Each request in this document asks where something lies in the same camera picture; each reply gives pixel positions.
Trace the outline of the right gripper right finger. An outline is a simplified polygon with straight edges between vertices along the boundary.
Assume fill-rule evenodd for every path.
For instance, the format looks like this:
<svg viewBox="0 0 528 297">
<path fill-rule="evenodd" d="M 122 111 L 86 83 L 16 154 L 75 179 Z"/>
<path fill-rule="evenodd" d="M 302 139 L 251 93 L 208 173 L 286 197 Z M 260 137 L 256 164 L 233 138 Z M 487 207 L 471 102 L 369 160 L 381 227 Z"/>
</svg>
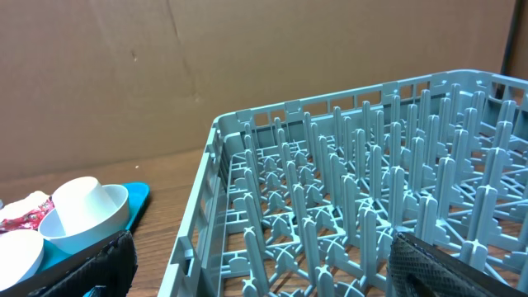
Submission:
<svg viewBox="0 0 528 297">
<path fill-rule="evenodd" d="M 410 233 L 394 235 L 388 275 L 395 296 L 527 297 Z"/>
</svg>

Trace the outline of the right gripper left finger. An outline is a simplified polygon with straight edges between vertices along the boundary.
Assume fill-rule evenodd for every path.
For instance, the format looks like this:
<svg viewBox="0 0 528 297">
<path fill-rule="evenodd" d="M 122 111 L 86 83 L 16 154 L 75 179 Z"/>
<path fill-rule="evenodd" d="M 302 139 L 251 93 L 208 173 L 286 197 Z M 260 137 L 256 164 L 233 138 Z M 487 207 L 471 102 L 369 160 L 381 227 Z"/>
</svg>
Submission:
<svg viewBox="0 0 528 297">
<path fill-rule="evenodd" d="M 4 291 L 2 296 L 125 296 L 138 268 L 133 236 L 121 230 Z"/>
</svg>

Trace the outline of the red snack wrapper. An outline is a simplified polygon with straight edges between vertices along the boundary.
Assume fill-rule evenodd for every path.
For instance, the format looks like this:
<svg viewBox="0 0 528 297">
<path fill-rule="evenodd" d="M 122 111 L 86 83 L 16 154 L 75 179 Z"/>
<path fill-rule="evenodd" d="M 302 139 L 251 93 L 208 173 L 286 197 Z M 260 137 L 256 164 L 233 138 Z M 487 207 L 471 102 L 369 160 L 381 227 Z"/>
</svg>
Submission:
<svg viewBox="0 0 528 297">
<path fill-rule="evenodd" d="M 11 232 L 19 229 L 37 230 L 44 217 L 54 209 L 52 200 L 46 200 L 35 209 L 15 219 L 1 220 L 1 233 Z"/>
</svg>

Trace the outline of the small white bowl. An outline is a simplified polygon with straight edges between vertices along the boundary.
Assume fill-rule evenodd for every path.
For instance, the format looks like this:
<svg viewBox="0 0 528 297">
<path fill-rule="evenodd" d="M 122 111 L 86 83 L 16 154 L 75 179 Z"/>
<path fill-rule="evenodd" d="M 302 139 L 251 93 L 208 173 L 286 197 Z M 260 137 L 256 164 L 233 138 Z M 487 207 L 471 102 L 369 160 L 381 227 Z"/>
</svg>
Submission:
<svg viewBox="0 0 528 297">
<path fill-rule="evenodd" d="M 44 256 L 44 239 L 35 230 L 20 229 L 1 235 L 1 290 L 32 277 Z"/>
</svg>

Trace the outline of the white napkin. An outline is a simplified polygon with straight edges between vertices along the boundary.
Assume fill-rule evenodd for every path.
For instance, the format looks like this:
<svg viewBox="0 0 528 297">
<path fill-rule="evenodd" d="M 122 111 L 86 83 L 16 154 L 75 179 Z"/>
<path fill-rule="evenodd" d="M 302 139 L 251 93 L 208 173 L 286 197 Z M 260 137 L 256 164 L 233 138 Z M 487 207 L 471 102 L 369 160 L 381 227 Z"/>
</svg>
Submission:
<svg viewBox="0 0 528 297">
<path fill-rule="evenodd" d="M 34 191 L 24 199 L 4 206 L 1 209 L 1 220 L 21 218 L 33 210 L 38 210 L 49 198 L 43 191 Z"/>
</svg>

